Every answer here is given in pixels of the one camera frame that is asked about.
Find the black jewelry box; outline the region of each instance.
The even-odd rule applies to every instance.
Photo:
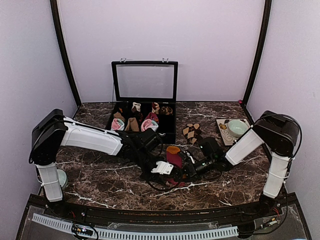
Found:
[[[172,115],[157,114],[159,127],[156,132],[164,144],[175,144],[178,62],[113,61],[111,66],[116,103],[105,128],[111,129],[119,106],[126,108],[127,114],[123,117],[127,125],[128,119],[134,117],[133,102],[141,104],[143,119],[152,112],[152,103],[155,102],[160,109],[170,107],[173,110]]]

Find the white cable tray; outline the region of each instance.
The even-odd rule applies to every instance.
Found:
[[[33,214],[32,221],[64,233],[73,234],[71,232],[73,225],[71,221],[54,219],[37,213]],[[99,233],[100,240],[214,240],[236,237],[239,235],[238,227],[236,226],[204,231],[169,233],[117,231],[99,227],[95,227],[95,229]],[[94,232],[90,238],[96,239],[96,233]]]

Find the light green bowl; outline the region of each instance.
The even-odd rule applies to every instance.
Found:
[[[229,133],[235,138],[240,138],[247,130],[248,126],[243,121],[231,120],[228,122]]]

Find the maroon cloth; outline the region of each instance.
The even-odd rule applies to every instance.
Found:
[[[176,167],[179,167],[179,168],[182,168],[182,159],[181,157],[178,155],[178,154],[172,154],[170,152],[166,152],[166,160],[171,163],[171,164],[174,164]],[[174,181],[173,178],[169,178],[167,180],[169,183],[173,184],[173,185],[176,185],[177,182]],[[181,182],[179,184],[179,187],[183,187],[185,186],[185,183],[184,182]]]
[[[150,112],[148,114],[148,116],[146,116],[145,120],[147,120],[147,119],[151,119],[151,120],[155,121],[157,124],[159,123],[159,118],[158,118],[157,114],[155,114],[154,112]]]

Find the square plate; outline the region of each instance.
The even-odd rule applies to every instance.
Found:
[[[232,146],[234,144],[234,141],[238,139],[238,137],[231,136],[229,133],[228,128],[228,122],[231,120],[240,120],[243,121],[248,127],[250,127],[250,124],[246,118],[222,118],[217,119],[216,123],[218,125],[218,129],[220,131],[220,134],[222,136],[222,140],[224,145],[226,146]]]

